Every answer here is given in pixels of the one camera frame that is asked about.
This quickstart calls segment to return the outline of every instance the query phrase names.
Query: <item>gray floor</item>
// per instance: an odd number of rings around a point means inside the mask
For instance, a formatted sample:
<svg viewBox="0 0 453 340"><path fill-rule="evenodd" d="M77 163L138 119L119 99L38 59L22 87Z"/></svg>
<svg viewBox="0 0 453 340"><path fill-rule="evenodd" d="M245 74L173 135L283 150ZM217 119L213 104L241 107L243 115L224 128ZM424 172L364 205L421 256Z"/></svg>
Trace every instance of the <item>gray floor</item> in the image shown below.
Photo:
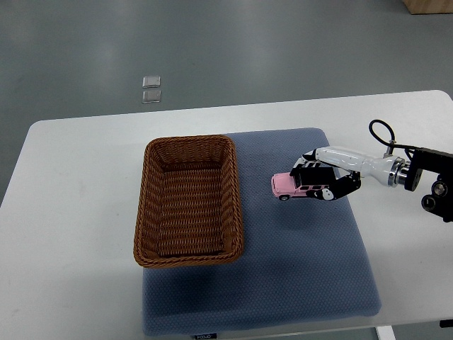
<svg viewBox="0 0 453 340"><path fill-rule="evenodd" d="M38 120L429 89L452 96L452 54L453 14L412 16L400 0L0 0L0 199ZM162 77L160 103L141 103L148 74ZM437 322L394 329L398 340L453 338ZM376 338L372 329L300 337Z"/></svg>

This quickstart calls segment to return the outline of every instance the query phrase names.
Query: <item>brown woven basket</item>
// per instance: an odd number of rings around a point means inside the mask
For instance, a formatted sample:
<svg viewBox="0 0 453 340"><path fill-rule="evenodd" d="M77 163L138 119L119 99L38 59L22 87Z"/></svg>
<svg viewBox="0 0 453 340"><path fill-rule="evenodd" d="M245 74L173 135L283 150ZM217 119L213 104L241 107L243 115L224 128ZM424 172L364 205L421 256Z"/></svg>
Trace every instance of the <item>brown woven basket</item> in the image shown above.
<svg viewBox="0 0 453 340"><path fill-rule="evenodd" d="M223 135L151 141L144 153L135 261L147 268L225 264L242 250L233 141Z"/></svg>

